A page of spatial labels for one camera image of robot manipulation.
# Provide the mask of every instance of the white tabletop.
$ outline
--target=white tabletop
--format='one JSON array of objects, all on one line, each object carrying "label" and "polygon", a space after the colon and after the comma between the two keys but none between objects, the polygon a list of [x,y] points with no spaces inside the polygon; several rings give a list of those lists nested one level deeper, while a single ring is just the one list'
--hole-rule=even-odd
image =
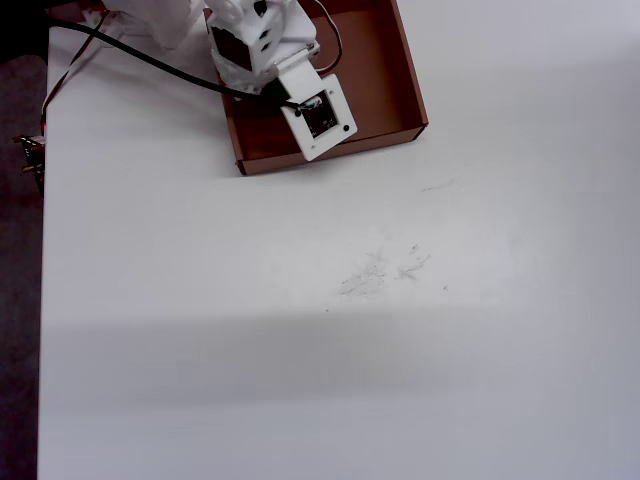
[{"label": "white tabletop", "polygon": [[61,91],[40,480],[638,478],[640,3],[400,9],[412,144],[242,178],[215,93]]}]

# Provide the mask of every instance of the dark floor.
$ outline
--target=dark floor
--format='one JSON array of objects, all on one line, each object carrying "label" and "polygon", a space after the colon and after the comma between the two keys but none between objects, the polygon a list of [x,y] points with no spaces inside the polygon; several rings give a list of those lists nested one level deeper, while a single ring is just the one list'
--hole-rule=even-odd
[{"label": "dark floor", "polygon": [[38,135],[46,65],[0,65],[0,479],[36,478],[43,202],[17,135]]}]

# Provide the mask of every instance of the brown cardboard tray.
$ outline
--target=brown cardboard tray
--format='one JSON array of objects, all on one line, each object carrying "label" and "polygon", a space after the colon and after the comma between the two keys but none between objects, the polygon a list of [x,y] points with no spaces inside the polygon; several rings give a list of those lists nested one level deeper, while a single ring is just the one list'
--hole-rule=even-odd
[{"label": "brown cardboard tray", "polygon": [[[318,66],[337,54],[322,11],[301,0],[318,28]],[[344,56],[333,71],[358,124],[358,133],[319,159],[411,142],[429,124],[396,0],[324,0],[338,25]],[[282,112],[224,97],[237,164],[243,175],[307,163]]]}]

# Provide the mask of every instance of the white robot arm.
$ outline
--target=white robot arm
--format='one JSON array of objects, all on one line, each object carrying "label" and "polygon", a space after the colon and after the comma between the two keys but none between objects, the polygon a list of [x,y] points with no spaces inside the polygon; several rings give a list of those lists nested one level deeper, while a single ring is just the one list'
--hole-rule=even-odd
[{"label": "white robot arm", "polygon": [[205,2],[210,7],[205,16],[211,55],[220,77],[227,86],[254,94],[278,81],[302,105],[282,111],[307,160],[357,132],[338,78],[320,78],[311,64],[320,45],[315,25],[297,0]]}]

